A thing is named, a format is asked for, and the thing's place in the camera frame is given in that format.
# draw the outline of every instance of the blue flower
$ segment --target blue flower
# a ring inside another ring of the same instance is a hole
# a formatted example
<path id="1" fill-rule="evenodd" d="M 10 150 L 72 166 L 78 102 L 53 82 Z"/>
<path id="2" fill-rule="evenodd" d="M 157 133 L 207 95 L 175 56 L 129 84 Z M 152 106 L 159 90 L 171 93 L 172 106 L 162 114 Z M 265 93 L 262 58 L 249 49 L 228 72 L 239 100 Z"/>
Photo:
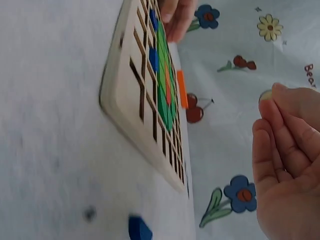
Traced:
<path id="1" fill-rule="evenodd" d="M 246 209 L 253 212 L 257 209 L 256 188 L 254 183 L 249 183 L 248 178 L 243 175 L 231 179 L 223 193 L 231 200 L 231 208 L 240 214 Z"/>
<path id="2" fill-rule="evenodd" d="M 201 5 L 194 15 L 199 19 L 200 27 L 203 29 L 216 29 L 219 25 L 217 18 L 219 18 L 220 12 L 217 9 L 213 9 L 210 5 Z"/>

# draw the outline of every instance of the yellow flower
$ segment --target yellow flower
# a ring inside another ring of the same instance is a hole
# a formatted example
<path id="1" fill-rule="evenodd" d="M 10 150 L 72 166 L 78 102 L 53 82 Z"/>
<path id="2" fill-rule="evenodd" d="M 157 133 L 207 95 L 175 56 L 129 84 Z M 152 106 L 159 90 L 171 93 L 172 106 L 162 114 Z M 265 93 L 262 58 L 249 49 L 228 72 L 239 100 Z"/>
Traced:
<path id="1" fill-rule="evenodd" d="M 260 29 L 259 35 L 264 37 L 267 42 L 277 40 L 277 36 L 280 36 L 281 30 L 284 26 L 279 24 L 279 19 L 273 18 L 271 14 L 267 14 L 265 17 L 259 17 L 261 23 L 258 23 L 257 27 Z"/>

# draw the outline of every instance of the small round piece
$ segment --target small round piece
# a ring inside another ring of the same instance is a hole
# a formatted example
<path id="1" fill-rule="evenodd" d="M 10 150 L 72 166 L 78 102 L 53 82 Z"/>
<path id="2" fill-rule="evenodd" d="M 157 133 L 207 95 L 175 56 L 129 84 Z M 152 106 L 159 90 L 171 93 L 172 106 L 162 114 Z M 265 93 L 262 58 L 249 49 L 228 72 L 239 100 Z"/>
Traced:
<path id="1" fill-rule="evenodd" d="M 269 89 L 269 90 L 267 90 L 267 91 L 264 91 L 264 92 L 260 95 L 260 97 L 259 97 L 259 103 L 260 103 L 261 100 L 269 100 L 269 99 L 271 99 L 271 98 L 272 98 L 272 90 Z"/>

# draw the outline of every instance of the orange puzzle piece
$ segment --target orange puzzle piece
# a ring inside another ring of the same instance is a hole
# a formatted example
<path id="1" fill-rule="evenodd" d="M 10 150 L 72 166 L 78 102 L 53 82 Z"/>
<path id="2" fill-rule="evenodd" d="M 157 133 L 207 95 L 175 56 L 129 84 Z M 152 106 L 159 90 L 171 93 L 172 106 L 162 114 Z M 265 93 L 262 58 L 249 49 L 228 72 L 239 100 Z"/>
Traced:
<path id="1" fill-rule="evenodd" d="M 188 109 L 189 105 L 188 105 L 184 72 L 182 70 L 178 70 L 176 72 L 176 75 L 177 75 L 176 78 L 178 80 L 179 91 L 180 91 L 181 107 L 183 107 L 184 109 Z"/>

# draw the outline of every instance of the hand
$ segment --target hand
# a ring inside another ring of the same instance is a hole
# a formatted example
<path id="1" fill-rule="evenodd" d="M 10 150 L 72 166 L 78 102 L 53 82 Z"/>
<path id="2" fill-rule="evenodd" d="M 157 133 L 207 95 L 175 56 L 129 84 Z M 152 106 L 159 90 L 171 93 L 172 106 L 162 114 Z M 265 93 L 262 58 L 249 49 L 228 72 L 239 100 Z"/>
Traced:
<path id="1" fill-rule="evenodd" d="M 271 240 L 320 239 L 320 93 L 276 83 L 252 127 L 257 218 Z"/>
<path id="2" fill-rule="evenodd" d="M 159 0 L 168 42 L 179 42 L 194 18 L 198 0 Z"/>

